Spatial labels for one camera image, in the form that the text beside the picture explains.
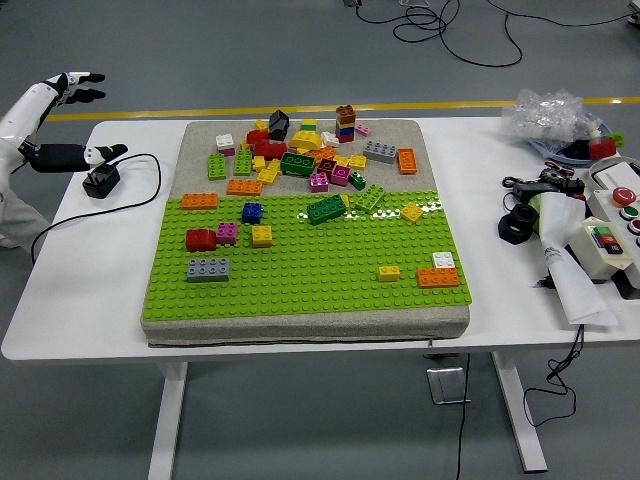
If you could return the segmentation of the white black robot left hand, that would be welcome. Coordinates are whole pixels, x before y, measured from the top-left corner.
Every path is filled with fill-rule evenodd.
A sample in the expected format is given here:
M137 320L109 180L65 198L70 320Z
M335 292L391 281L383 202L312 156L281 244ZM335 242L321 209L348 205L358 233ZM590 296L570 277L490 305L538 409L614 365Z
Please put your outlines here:
M39 144L36 134L50 111L60 105L90 103L105 93L84 88L105 76L91 72L65 72L32 85L1 119L1 197L10 190L10 175L23 164L40 173L81 172L127 152L123 144L83 146Z

